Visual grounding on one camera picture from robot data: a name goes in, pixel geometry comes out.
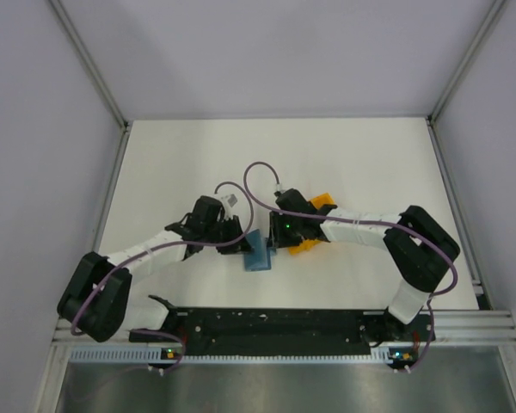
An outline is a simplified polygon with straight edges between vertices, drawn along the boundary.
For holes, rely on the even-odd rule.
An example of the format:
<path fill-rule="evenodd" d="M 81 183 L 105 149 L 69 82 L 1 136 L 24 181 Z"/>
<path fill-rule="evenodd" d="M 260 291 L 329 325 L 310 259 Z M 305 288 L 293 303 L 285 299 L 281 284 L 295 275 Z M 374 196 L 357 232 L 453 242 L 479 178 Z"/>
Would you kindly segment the blue leather card holder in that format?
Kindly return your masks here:
<path fill-rule="evenodd" d="M 252 251 L 243 256 L 243 268 L 246 272 L 269 271 L 272 269 L 272 250 L 267 247 L 267 238 L 262 236 L 261 230 L 250 232 L 246 240 Z"/>

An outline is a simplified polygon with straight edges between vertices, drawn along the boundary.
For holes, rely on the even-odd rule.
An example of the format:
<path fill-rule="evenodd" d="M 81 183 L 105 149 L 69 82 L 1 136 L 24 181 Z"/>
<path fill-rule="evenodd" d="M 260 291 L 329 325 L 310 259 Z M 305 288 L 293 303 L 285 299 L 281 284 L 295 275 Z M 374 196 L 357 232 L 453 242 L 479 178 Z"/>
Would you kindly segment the orange plastic card stand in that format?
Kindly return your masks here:
<path fill-rule="evenodd" d="M 329 193 L 324 193 L 310 199 L 310 203 L 315 209 L 319 210 L 321 207 L 325 205 L 334 205 L 335 201 Z M 313 249 L 316 245 L 320 244 L 321 242 L 322 241 L 318 239 L 305 239 L 298 246 L 289 247 L 288 251 L 290 255 L 296 256 L 300 253 Z"/>

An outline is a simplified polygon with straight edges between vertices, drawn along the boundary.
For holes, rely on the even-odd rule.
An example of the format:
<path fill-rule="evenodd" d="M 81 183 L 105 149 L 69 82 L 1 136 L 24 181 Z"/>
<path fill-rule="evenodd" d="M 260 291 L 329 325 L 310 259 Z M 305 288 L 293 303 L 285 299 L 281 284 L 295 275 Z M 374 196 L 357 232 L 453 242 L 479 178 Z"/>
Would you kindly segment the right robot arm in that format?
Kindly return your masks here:
<path fill-rule="evenodd" d="M 295 188 L 275 193 L 268 242 L 275 249 L 305 241 L 356 243 L 388 252 L 402 281 L 385 310 L 384 330 L 397 341 L 415 331 L 415 318 L 454 269 L 461 249 L 422 207 L 399 214 L 349 212 L 335 203 L 314 206 Z"/>

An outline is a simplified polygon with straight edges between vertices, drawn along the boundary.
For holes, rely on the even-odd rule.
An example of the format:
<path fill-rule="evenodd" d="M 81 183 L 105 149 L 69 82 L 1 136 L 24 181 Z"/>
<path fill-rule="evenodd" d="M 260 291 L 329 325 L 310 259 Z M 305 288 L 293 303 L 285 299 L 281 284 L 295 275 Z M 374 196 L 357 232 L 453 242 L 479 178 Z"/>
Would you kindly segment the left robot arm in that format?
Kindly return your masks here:
<path fill-rule="evenodd" d="M 58 302 L 58 315 L 70 322 L 74 335 L 96 342 L 122 330 L 148 330 L 159 341 L 172 339 L 178 322 L 165 299 L 155 294 L 143 299 L 131 289 L 205 247 L 224 255 L 250 252 L 247 230 L 233 213 L 236 203 L 233 194 L 202 195 L 190 213 L 155 236 L 105 256 L 85 254 Z"/>

